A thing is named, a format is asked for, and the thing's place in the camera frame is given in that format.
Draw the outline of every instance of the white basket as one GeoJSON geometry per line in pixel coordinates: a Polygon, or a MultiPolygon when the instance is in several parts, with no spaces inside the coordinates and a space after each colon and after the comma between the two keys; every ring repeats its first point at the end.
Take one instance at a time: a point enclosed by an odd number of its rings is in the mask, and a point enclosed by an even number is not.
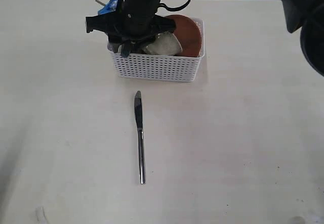
{"type": "Polygon", "coordinates": [[[161,81],[194,81],[201,59],[205,56],[204,22],[191,18],[201,32],[201,49],[199,57],[152,56],[130,54],[123,58],[119,53],[110,52],[115,69],[120,77],[161,80],[161,81]]]}

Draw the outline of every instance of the knife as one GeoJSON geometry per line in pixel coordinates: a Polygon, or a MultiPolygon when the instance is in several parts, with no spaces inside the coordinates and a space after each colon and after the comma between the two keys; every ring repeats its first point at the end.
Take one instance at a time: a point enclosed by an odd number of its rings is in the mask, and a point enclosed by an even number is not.
{"type": "Polygon", "coordinates": [[[144,134],[143,134],[143,114],[142,114],[142,95],[141,91],[137,91],[134,98],[135,120],[137,124],[138,135],[138,161],[140,168],[141,184],[146,183],[145,174],[145,157],[144,157],[144,134]]]}

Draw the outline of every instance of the utensil handle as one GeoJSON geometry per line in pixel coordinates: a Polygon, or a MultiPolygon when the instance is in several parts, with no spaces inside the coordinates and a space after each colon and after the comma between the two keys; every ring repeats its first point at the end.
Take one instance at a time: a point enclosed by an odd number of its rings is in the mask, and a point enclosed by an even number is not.
{"type": "Polygon", "coordinates": [[[141,184],[146,183],[146,174],[145,174],[145,156],[144,156],[144,134],[143,129],[137,129],[138,135],[138,161],[140,167],[140,180],[141,184]]]}

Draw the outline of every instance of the table surface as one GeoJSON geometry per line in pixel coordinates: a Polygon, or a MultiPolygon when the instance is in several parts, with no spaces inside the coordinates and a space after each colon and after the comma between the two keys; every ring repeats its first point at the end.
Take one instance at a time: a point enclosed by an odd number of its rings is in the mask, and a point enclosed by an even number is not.
{"type": "Polygon", "coordinates": [[[50,224],[324,222],[324,79],[280,1],[181,11],[205,21],[193,83],[117,77],[106,36],[86,34],[99,8],[0,0],[0,223],[36,223],[38,206],[50,224]]]}

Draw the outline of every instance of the red plate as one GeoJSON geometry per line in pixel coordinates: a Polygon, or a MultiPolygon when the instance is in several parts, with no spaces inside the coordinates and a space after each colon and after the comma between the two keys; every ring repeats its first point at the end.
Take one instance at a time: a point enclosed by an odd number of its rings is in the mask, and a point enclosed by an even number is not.
{"type": "Polygon", "coordinates": [[[177,25],[174,35],[182,47],[182,52],[177,56],[198,57],[201,49],[201,34],[196,23],[182,15],[169,15],[166,17],[173,19],[177,25]]]}

